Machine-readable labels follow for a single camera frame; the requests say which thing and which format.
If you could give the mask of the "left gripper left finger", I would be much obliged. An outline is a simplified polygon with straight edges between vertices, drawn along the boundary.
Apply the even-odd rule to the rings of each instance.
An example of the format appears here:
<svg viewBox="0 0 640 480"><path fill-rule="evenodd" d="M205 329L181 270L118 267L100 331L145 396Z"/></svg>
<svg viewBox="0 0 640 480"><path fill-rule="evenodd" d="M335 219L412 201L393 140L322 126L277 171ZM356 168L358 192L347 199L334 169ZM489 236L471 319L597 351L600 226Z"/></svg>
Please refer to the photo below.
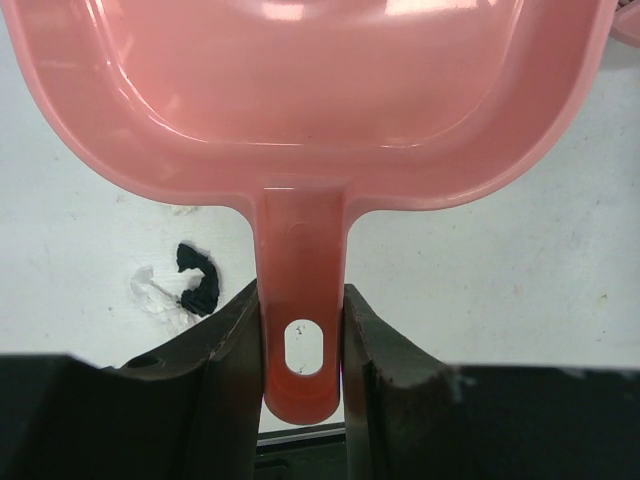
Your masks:
<svg viewBox="0 0 640 480"><path fill-rule="evenodd" d="M262 395L254 284L119 368L68 355L5 355L1 475L250 479Z"/></svg>

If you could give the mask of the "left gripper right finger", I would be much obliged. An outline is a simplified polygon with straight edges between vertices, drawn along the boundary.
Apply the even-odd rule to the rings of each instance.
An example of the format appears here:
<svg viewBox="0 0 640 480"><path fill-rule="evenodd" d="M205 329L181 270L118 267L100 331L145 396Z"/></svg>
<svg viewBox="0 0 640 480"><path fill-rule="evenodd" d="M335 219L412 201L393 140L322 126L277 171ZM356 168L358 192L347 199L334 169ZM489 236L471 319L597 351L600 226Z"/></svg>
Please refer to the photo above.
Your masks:
<svg viewBox="0 0 640 480"><path fill-rule="evenodd" d="M352 479L639 475L635 370L448 365L347 286L342 378Z"/></svg>

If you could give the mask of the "pink dustpan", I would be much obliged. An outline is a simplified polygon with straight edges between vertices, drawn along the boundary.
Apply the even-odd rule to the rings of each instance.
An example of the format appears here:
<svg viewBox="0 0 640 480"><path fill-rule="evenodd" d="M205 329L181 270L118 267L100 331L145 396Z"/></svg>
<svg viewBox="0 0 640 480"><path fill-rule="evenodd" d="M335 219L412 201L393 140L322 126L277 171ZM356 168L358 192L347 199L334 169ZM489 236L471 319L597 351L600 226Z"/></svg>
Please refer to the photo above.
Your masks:
<svg viewBox="0 0 640 480"><path fill-rule="evenodd" d="M581 108L612 1L5 1L21 73L86 165L250 223L264 398L339 404L346 237L526 172Z"/></svg>

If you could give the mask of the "pink hand brush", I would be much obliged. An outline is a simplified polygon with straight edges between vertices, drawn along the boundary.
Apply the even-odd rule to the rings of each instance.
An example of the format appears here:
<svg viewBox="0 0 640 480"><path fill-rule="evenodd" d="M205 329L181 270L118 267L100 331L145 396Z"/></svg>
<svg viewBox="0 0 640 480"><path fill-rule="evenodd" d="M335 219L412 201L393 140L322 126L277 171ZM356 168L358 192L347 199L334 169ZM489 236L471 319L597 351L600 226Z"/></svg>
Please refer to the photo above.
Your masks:
<svg viewBox="0 0 640 480"><path fill-rule="evenodd" d="M625 45L640 47L640 0L618 2L610 36Z"/></svg>

